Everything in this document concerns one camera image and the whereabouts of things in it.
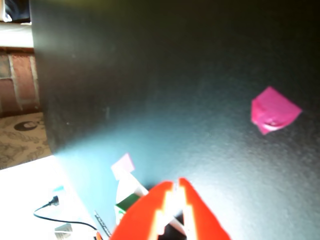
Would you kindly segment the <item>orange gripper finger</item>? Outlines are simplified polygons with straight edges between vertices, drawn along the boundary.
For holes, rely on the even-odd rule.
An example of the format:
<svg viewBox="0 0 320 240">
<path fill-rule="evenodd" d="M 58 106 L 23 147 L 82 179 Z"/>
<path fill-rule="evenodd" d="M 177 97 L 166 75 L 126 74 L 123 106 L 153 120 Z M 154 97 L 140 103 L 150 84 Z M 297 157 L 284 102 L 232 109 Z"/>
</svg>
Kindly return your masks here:
<svg viewBox="0 0 320 240">
<path fill-rule="evenodd" d="M 178 192 L 182 199 L 184 228 L 188 240 L 229 240 L 216 216 L 211 212 L 192 184 L 181 177 Z"/>
<path fill-rule="evenodd" d="M 124 214 L 111 240 L 157 240 L 172 217 L 168 209 L 174 183 L 164 181 L 138 199 Z"/>
</svg>

